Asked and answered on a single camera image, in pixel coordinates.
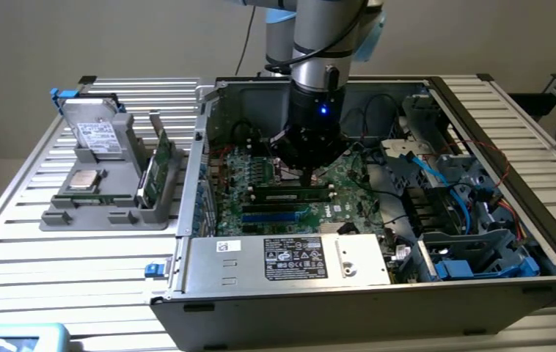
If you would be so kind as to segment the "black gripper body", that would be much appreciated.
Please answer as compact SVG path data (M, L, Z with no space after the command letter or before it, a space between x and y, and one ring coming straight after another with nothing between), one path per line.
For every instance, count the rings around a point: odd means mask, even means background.
M289 86L289 106L283 130L271 138L271 148L285 164L311 172L331 165L348 148L340 118L345 88L315 92Z

